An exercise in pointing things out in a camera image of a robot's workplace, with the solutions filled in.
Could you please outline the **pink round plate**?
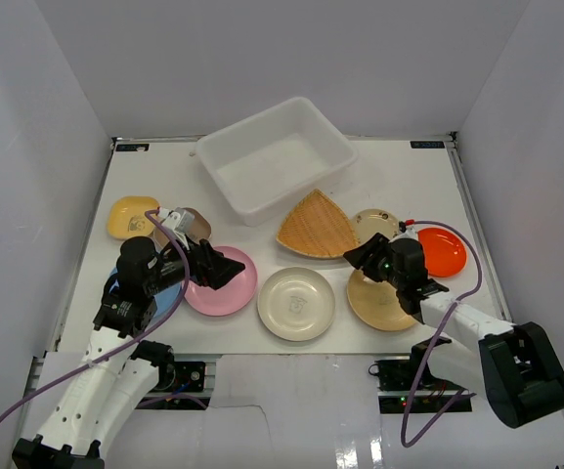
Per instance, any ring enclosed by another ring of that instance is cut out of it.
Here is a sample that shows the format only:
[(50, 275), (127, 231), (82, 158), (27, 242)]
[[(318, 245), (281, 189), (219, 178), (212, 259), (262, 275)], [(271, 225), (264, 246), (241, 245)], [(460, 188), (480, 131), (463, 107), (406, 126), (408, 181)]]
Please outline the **pink round plate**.
[(236, 313), (254, 296), (258, 285), (257, 269), (252, 259), (232, 246), (217, 246), (217, 251), (227, 258), (239, 261), (245, 269), (219, 290), (191, 283), (185, 294), (188, 304), (197, 312), (209, 317), (223, 317)]

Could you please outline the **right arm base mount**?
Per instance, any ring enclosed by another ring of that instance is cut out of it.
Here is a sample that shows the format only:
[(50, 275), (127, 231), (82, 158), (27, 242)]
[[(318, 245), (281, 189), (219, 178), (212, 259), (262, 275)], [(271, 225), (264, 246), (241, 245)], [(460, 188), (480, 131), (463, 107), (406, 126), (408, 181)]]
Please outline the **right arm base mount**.
[[(408, 407), (408, 396), (415, 376), (410, 361), (386, 359), (375, 361), (368, 369), (377, 380), (379, 411), (382, 415), (403, 415)], [(461, 388), (456, 384), (436, 379), (425, 372), (414, 394), (411, 414), (437, 413)]]

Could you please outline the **small floral cream plate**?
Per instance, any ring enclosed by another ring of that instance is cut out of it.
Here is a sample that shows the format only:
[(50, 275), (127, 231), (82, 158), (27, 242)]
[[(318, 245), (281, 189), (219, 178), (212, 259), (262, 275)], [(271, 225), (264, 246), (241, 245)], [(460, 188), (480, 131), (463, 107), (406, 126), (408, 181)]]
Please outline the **small floral cream plate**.
[(362, 210), (354, 215), (350, 222), (360, 244), (366, 243), (375, 234), (392, 239), (401, 233), (398, 218), (382, 209)]

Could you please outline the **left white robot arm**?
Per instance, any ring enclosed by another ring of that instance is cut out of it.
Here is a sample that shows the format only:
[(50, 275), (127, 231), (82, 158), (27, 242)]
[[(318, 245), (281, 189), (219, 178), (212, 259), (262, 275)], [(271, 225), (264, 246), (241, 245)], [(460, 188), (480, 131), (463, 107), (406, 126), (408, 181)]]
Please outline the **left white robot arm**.
[(114, 437), (152, 389), (175, 378), (172, 349), (147, 340), (158, 328), (155, 297), (190, 282), (218, 290), (245, 269), (207, 240), (171, 242), (162, 251), (144, 236), (124, 241), (106, 283), (79, 372), (32, 439), (17, 441), (18, 468), (102, 468)]

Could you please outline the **blue round plate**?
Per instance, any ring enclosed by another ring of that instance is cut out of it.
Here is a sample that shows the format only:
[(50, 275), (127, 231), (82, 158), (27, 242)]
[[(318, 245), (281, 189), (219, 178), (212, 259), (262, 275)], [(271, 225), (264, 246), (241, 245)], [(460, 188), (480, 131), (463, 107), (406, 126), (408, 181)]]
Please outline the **blue round plate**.
[[(113, 268), (109, 273), (108, 279), (105, 283), (105, 288), (108, 290), (108, 293), (113, 292), (118, 286), (116, 273), (116, 268)], [(156, 312), (152, 320), (160, 320), (170, 310), (172, 304), (175, 302), (175, 299), (178, 297), (181, 290), (182, 284), (178, 283), (159, 292), (154, 296), (156, 303)]]

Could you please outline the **tan round plate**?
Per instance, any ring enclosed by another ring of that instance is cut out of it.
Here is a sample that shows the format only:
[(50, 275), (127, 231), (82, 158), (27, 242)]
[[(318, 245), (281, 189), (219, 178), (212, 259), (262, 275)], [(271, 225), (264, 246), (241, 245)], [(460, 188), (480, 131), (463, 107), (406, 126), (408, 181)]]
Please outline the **tan round plate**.
[(346, 291), (352, 311), (372, 328), (398, 332), (417, 324), (402, 309), (396, 289), (387, 282), (374, 282), (361, 271), (354, 270), (348, 279)]

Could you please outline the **white plastic bin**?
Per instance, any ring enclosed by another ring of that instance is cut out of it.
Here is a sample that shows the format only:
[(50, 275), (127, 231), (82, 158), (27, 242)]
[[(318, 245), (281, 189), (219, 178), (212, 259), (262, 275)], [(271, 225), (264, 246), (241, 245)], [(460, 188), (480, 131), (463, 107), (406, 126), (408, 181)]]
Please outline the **white plastic bin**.
[(304, 97), (201, 138), (195, 154), (249, 227), (282, 213), (305, 193), (338, 181), (358, 159), (351, 142)]

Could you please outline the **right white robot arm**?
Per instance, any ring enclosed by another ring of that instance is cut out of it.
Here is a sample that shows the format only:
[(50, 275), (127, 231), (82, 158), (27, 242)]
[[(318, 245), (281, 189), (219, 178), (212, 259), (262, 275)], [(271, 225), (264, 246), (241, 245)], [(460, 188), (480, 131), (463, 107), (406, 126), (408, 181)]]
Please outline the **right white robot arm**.
[(393, 286), (403, 311), (435, 330), (412, 347), (410, 400), (418, 387), (430, 390), (446, 380), (458, 386), (458, 398), (485, 399), (509, 428), (564, 409), (564, 369), (545, 330), (465, 304), (429, 276), (418, 240), (375, 234), (343, 257), (369, 279)]

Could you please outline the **brown square plate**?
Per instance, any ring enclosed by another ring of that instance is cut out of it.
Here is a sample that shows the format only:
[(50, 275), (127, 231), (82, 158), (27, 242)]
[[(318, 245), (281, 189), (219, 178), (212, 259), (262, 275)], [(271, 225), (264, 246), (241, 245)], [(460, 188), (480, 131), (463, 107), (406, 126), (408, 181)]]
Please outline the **brown square plate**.
[[(208, 221), (192, 207), (185, 207), (184, 211), (193, 215), (191, 224), (184, 231), (186, 237), (194, 243), (200, 243), (202, 239), (210, 240), (212, 230)], [(158, 229), (153, 230), (152, 239), (158, 248), (163, 248), (169, 242), (168, 238)]]

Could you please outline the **orange round plate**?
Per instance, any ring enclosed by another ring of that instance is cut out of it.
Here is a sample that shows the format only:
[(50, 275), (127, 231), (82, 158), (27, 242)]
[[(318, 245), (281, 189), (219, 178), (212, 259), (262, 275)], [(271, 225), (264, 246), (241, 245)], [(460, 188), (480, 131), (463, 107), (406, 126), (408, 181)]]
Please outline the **orange round plate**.
[(466, 266), (466, 248), (455, 234), (442, 228), (425, 228), (417, 236), (432, 277), (453, 277)]

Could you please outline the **cream round plate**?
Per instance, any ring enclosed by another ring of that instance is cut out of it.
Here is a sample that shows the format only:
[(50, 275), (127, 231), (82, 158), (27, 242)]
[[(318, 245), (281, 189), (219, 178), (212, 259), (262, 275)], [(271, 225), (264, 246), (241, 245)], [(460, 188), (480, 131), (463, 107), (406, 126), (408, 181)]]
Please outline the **cream round plate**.
[(281, 269), (260, 288), (258, 315), (280, 339), (306, 342), (320, 337), (335, 316), (335, 296), (329, 282), (314, 270)]

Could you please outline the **woven bamboo fan tray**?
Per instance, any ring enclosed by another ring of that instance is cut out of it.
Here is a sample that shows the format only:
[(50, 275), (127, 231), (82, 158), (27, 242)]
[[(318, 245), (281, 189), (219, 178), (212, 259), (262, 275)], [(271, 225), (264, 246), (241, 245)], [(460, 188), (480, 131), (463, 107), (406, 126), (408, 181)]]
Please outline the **woven bamboo fan tray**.
[(335, 259), (360, 245), (341, 208), (320, 190), (313, 190), (286, 215), (276, 234), (282, 247), (317, 259)]

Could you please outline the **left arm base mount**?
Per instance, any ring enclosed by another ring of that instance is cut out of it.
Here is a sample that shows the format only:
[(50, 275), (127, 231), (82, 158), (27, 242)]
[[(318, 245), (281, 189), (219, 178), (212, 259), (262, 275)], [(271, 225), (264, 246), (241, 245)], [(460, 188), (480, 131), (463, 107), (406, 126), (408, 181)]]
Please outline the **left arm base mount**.
[(206, 363), (173, 362), (159, 374), (157, 385), (138, 404), (138, 409), (205, 410)]

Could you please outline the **yellow square plate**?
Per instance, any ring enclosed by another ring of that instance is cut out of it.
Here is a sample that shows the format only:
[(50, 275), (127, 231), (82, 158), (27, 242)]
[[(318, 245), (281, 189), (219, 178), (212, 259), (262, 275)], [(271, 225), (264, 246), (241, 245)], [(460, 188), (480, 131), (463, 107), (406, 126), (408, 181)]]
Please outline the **yellow square plate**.
[(146, 217), (146, 213), (158, 207), (159, 202), (150, 196), (128, 195), (120, 198), (108, 214), (108, 234), (118, 240), (136, 236), (149, 237), (154, 224)]

